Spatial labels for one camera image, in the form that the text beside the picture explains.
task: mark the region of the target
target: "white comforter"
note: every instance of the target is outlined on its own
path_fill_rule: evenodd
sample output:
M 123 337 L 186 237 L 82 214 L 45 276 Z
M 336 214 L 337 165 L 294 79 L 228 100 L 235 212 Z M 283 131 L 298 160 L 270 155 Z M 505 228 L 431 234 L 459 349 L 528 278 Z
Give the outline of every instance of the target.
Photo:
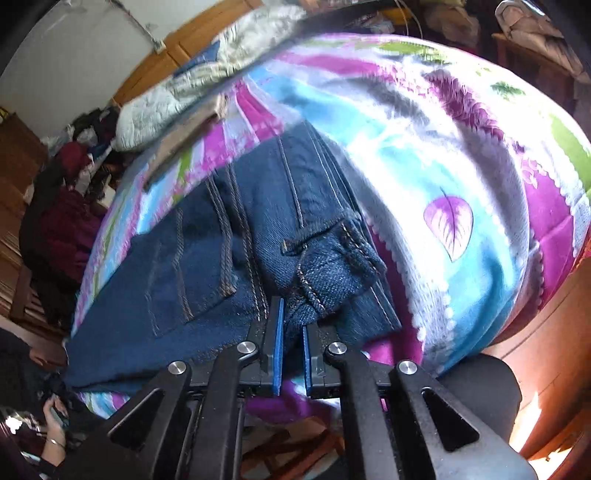
M 261 7 L 238 19 L 212 40 L 220 42 L 215 62 L 198 65 L 176 78 L 170 76 L 123 106 L 115 149 L 143 149 L 212 84 L 250 65 L 289 37 L 305 15 L 300 7 L 281 5 Z

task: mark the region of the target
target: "cable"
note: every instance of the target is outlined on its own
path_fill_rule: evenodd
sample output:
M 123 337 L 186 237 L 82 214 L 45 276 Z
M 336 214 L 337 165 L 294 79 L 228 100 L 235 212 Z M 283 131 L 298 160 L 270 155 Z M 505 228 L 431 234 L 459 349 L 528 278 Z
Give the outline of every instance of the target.
M 405 25 L 405 26 L 406 26 L 406 28 L 407 28 L 407 37 L 409 37 L 410 35 L 409 35 L 409 33 L 408 33 L 408 21 L 407 21 L 407 19 L 406 19 L 406 15 L 405 15 L 405 13 L 404 13 L 404 8 L 402 8 L 402 7 L 400 6 L 400 2 L 399 2 L 398 0 L 394 0 L 394 2 L 396 2 L 396 6 L 397 6 L 397 7 L 398 7 L 398 9 L 400 10 L 400 13 L 402 13 L 402 18 L 404 19 L 404 25 Z
M 127 17 L 135 24 L 137 25 L 137 27 L 142 30 L 144 32 L 144 34 L 150 39 L 150 41 L 152 42 L 152 46 L 154 48 L 154 51 L 156 53 L 161 53 L 162 51 L 164 51 L 166 49 L 166 45 L 164 44 L 164 42 L 162 40 L 158 40 L 157 38 L 154 38 L 154 36 L 152 35 L 152 32 L 150 32 L 150 30 L 148 30 L 145 26 L 143 26 L 139 20 L 137 18 L 135 18 L 133 16 L 133 14 L 129 11 L 129 9 L 123 4 L 121 3 L 121 0 L 106 0 L 107 3 L 113 5 L 114 7 L 119 8 L 120 10 L 122 10 Z
M 400 1 L 400 3 L 402 3 L 405 6 L 405 8 L 408 8 L 408 5 L 404 2 L 404 0 L 394 0 L 394 1 L 396 3 L 398 3 Z M 417 23 L 418 30 L 421 33 L 421 40 L 424 40 L 423 29 L 421 28 L 421 22 L 418 21 L 417 16 L 413 13 L 413 11 L 410 8 L 408 8 L 408 11 L 410 12 L 411 16 L 414 18 L 414 21 Z

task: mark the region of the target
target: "bed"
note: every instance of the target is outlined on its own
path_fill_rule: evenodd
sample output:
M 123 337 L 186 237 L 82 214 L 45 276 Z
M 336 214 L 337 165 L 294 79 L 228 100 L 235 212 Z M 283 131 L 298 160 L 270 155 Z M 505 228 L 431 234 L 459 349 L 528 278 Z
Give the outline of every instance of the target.
M 561 107 L 494 64 L 407 37 L 325 34 L 223 91 L 225 120 L 148 192 L 158 141 L 126 172 L 87 265 L 73 338 L 134 235 L 215 168 L 302 118 L 345 146 L 343 169 L 388 267 L 403 331 L 366 345 L 376 361 L 411 358 L 440 374 L 519 332 L 587 254 L 591 145 Z M 437 181 L 424 173 L 435 167 Z M 284 398 L 313 414 L 302 388 L 284 382 Z M 104 417 L 126 401 L 80 396 Z M 251 412 L 281 421 L 293 414 L 287 403 Z

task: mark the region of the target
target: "white wall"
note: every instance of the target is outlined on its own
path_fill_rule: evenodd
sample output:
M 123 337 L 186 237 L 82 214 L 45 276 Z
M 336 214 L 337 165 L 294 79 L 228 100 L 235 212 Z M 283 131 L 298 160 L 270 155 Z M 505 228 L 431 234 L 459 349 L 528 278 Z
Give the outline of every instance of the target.
M 71 0 L 31 30 L 0 77 L 0 106 L 39 137 L 103 107 L 151 43 L 105 0 Z M 217 0 L 123 0 L 152 35 L 164 39 Z

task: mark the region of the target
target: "hand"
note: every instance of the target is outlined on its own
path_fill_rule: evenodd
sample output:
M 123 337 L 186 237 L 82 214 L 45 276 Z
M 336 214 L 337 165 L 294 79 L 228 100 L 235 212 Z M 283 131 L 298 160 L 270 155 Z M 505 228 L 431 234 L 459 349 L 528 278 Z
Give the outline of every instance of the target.
M 31 348 L 31 350 L 29 351 L 29 358 L 33 360 L 37 365 L 43 368 L 46 368 L 46 366 L 49 364 L 43 352 L 37 350 L 36 348 Z
M 66 434 L 64 430 L 61 428 L 59 422 L 54 418 L 53 414 L 51 413 L 52 407 L 56 410 L 59 410 L 66 417 L 68 416 L 68 411 L 64 404 L 61 402 L 60 398 L 56 395 L 53 395 L 49 400 L 45 402 L 45 405 L 43 405 L 43 413 L 45 414 L 45 421 L 47 423 L 47 437 L 52 438 L 64 445 Z

